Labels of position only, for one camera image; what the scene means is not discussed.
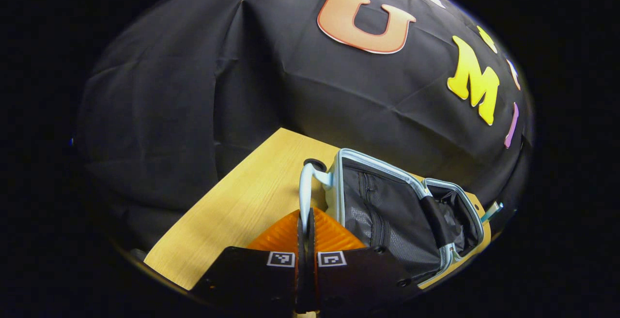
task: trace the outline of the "wooden table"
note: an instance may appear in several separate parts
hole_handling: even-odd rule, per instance
[[[303,162],[315,158],[330,166],[338,150],[292,131],[277,130],[181,217],[144,262],[180,287],[192,289],[224,248],[246,247],[273,223],[299,209]],[[478,199],[467,194],[482,216]],[[327,208],[325,192],[316,179],[311,205]],[[484,246],[489,241],[487,224]]]

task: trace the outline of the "orange gripper pad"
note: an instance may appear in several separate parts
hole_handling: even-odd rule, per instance
[[[366,246],[349,230],[322,210],[314,210],[314,251],[337,252],[365,248]]]
[[[248,249],[292,252],[297,256],[297,220],[299,210],[276,221],[248,245]]]

